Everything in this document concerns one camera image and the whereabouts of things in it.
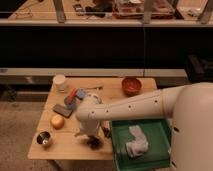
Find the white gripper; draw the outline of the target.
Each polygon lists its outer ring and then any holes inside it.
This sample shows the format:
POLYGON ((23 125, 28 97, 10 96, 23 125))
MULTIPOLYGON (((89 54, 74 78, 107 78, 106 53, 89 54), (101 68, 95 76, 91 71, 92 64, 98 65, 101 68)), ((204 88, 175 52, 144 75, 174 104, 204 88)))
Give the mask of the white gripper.
POLYGON ((79 130, 74 134, 75 137, 88 135, 90 140, 96 140, 96 135, 98 134, 100 123, 98 121, 80 121, 79 130))

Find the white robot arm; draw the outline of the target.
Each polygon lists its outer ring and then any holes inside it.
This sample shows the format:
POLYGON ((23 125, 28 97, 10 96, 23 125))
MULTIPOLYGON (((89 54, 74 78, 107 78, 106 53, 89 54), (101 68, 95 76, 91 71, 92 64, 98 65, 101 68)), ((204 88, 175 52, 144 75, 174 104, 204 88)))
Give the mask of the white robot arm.
POLYGON ((158 89, 108 104, 86 97, 76 118, 87 135, 100 121, 170 118, 170 170, 213 171, 213 83, 158 89))

